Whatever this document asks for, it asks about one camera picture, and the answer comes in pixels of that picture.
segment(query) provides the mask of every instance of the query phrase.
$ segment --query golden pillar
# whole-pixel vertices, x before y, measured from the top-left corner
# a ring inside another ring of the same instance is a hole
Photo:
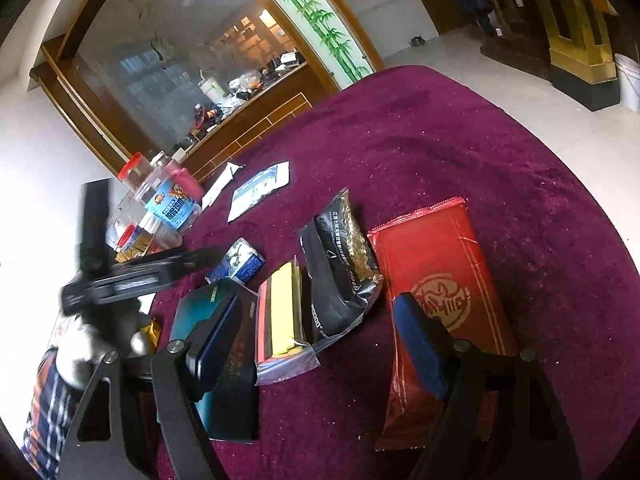
[[[591,0],[536,0],[549,40],[551,83],[590,110],[617,104],[609,33]]]

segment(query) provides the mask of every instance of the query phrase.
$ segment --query yellow strip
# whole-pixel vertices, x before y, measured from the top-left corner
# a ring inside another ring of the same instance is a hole
[[[292,349],[293,333],[293,265],[284,264],[271,275],[271,354]]]

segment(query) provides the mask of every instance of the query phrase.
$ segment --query white bucket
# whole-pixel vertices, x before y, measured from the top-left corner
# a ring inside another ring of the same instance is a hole
[[[616,54],[616,67],[620,81],[620,102],[640,112],[640,65],[630,57]]]

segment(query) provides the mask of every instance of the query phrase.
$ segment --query red lid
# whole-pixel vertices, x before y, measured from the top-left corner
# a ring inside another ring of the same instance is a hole
[[[118,174],[118,180],[124,180],[129,174],[129,171],[131,171],[133,167],[138,163],[140,158],[142,158],[142,153],[135,153],[120,170],[120,173]]]
[[[136,230],[136,227],[137,226],[135,224],[129,224],[127,228],[124,229],[120,240],[118,240],[118,247],[122,248],[126,245],[126,243],[129,241],[129,238],[131,238],[131,235]]]

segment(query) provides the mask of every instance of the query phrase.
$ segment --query pillar base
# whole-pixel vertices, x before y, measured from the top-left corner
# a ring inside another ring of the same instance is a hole
[[[559,91],[575,99],[592,112],[617,105],[620,102],[620,82],[617,79],[592,85],[578,76],[552,65],[549,81]]]

